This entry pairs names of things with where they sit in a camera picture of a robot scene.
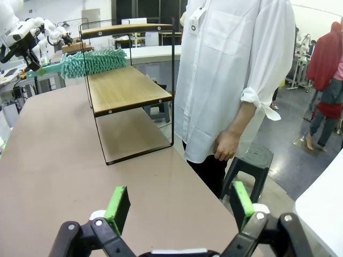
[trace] rolled-up sleeve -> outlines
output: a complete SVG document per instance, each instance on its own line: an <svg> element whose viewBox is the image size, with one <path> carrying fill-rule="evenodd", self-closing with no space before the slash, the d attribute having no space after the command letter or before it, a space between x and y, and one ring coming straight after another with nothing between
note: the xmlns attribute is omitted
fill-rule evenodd
<svg viewBox="0 0 343 257"><path fill-rule="evenodd" d="M263 109L269 119L281 117L269 108L274 91L292 67L295 20L287 0L263 7L256 19L249 61L249 80L242 102Z"/></svg>

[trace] shirt pocket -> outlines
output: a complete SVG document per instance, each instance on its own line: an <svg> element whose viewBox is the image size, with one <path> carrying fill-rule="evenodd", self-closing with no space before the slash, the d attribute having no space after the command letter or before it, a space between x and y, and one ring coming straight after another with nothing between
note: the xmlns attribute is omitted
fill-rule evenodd
<svg viewBox="0 0 343 257"><path fill-rule="evenodd" d="M245 17L213 11L204 35L208 47L234 55L240 45L245 25Z"/></svg>

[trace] forearm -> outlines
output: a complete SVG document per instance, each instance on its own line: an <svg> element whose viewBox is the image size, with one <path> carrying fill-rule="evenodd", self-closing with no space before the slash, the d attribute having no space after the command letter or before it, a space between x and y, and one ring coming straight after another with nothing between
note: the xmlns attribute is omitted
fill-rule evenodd
<svg viewBox="0 0 343 257"><path fill-rule="evenodd" d="M243 134L245 128L253 118L256 112L256 106L253 103L242 102L241 108L231 126L228 128L228 132L234 133L239 137Z"/></svg>

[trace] red hoodie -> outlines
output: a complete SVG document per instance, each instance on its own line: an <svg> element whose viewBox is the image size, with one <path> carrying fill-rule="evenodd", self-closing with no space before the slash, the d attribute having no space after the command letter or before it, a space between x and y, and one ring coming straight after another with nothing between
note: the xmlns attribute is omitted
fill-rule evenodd
<svg viewBox="0 0 343 257"><path fill-rule="evenodd" d="M331 32L318 39L307 77L314 81L317 90L325 89L335 73L342 57L342 26L334 22Z"/></svg>

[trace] cardboard box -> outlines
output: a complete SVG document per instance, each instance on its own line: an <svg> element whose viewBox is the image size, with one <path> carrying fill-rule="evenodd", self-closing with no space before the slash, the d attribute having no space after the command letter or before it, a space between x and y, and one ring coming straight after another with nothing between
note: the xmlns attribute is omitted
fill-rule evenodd
<svg viewBox="0 0 343 257"><path fill-rule="evenodd" d="M83 43L83 48L86 49L86 43ZM66 52L76 52L81 51L82 46L81 43L72 44L71 46L62 46L62 53L65 54Z"/></svg>

